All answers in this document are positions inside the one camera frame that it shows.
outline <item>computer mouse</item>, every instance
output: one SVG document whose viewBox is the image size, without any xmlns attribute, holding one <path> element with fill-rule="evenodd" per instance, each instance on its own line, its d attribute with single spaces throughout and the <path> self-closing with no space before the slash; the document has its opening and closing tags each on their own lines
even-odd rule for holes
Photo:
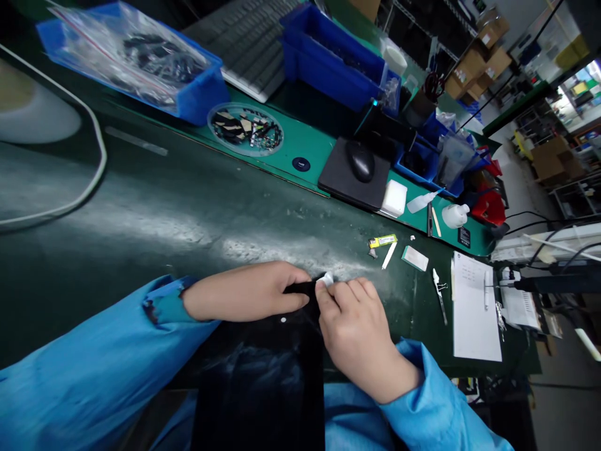
<svg viewBox="0 0 601 451">
<path fill-rule="evenodd" d="M 356 141 L 347 141 L 346 156 L 358 181 L 369 183 L 374 177 L 376 160 L 371 151 Z"/>
</svg>

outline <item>computer keyboard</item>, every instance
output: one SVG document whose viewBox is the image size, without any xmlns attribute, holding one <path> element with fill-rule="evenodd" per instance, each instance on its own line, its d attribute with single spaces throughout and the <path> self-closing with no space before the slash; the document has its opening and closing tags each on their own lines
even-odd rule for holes
<svg viewBox="0 0 601 451">
<path fill-rule="evenodd" d="M 234 0 L 183 33 L 223 60 L 223 78 L 265 103 L 284 82 L 280 18 L 302 0 Z"/>
</svg>

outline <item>factory floor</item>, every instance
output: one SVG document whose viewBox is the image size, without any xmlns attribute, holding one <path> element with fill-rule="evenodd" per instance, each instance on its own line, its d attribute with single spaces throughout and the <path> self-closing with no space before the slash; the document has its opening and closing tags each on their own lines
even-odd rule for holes
<svg viewBox="0 0 601 451">
<path fill-rule="evenodd" d="M 492 105 L 482 111 L 484 125 L 497 116 L 497 111 Z M 559 218 L 560 213 L 545 190 L 534 181 L 529 163 L 514 153 L 510 142 L 514 129 L 515 126 L 509 124 L 491 136 L 502 143 L 495 158 L 501 165 L 510 205 L 506 215 L 530 210 L 552 219 Z M 537 220 L 540 218 L 523 214 L 507 222 L 516 229 Z M 539 224 L 523 229 L 523 232 L 546 230 L 545 224 Z M 531 271 L 524 274 L 545 275 L 545 271 Z M 531 381 L 579 387 L 601 386 L 601 365 L 592 359 L 565 318 L 560 317 L 560 324 L 563 339 L 555 340 L 557 354 L 540 356 L 543 373 L 532 376 Z M 533 394 L 532 422 L 539 451 L 599 449 L 601 440 L 597 428 L 601 418 L 601 391 L 533 386 Z"/>
</svg>

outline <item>hand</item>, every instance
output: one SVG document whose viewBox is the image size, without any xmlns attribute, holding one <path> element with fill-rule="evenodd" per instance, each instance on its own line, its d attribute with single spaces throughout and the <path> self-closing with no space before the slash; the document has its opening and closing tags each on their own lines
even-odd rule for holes
<svg viewBox="0 0 601 451">
<path fill-rule="evenodd" d="M 309 281 L 305 271 L 283 261 L 242 266 L 196 282 L 183 292 L 183 306 L 197 321 L 255 321 L 304 307 L 306 294 L 283 292 Z"/>
<path fill-rule="evenodd" d="M 380 404 L 422 384 L 423 374 L 396 349 L 384 306 L 364 277 L 316 287 L 319 326 L 334 364 Z"/>
</svg>

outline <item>white cable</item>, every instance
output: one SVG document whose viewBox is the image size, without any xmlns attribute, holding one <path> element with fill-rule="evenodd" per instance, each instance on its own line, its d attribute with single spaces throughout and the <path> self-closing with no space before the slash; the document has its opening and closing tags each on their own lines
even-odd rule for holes
<svg viewBox="0 0 601 451">
<path fill-rule="evenodd" d="M 30 220 L 30 219 L 36 219 L 36 218 L 39 218 L 42 216 L 49 216 L 49 215 L 54 215 L 54 214 L 65 213 L 65 212 L 67 212 L 69 210 L 73 210 L 75 207 L 79 206 L 84 200 L 86 200 L 88 198 L 90 193 L 92 193 L 92 191 L 94 191 L 94 188 L 96 188 L 96 186 L 98 185 L 98 182 L 100 181 L 100 178 L 102 177 L 102 174 L 105 171 L 106 147 L 105 147 L 105 142 L 102 139 L 102 132 L 100 130 L 100 124 L 98 123 L 98 119 L 96 119 L 96 115 L 94 114 L 94 112 L 91 110 L 91 108 L 88 105 L 86 105 L 83 102 L 83 100 L 79 99 L 75 94 L 68 91 L 66 88 L 63 88 L 61 85 L 59 85 L 57 82 L 55 82 L 52 78 L 50 78 L 48 75 L 46 75 L 42 71 L 39 71 L 38 69 L 36 69 L 34 66 L 32 66 L 27 61 L 22 59 L 19 55 L 12 52 L 11 50 L 8 50 L 2 44 L 0 44 L 0 49 L 7 52 L 9 55 L 11 55 L 17 61 L 26 65 L 29 69 L 33 70 L 35 73 L 41 75 L 43 78 L 48 80 L 50 83 L 52 83 L 54 86 L 59 88 L 61 91 L 67 93 L 74 100 L 76 100 L 81 106 L 83 106 L 92 119 L 92 123 L 94 124 L 94 131 L 96 132 L 96 139 L 98 140 L 98 146 L 100 147 L 100 163 L 98 164 L 96 173 L 94 174 L 94 177 L 90 181 L 90 184 L 88 185 L 88 187 L 86 189 L 84 189 L 84 191 L 80 194 L 80 196 L 77 199 L 72 201 L 70 204 L 63 205 L 62 207 L 58 207 L 58 208 L 48 210 L 48 211 L 45 211 L 42 213 L 35 213 L 35 214 L 28 215 L 28 216 L 21 216 L 21 217 L 17 217 L 17 218 L 13 218 L 13 219 L 0 220 L 0 226 L 1 225 L 5 226 L 7 224 L 14 224 L 15 222 L 22 222 L 22 221 L 26 221 L 26 220 Z"/>
</svg>

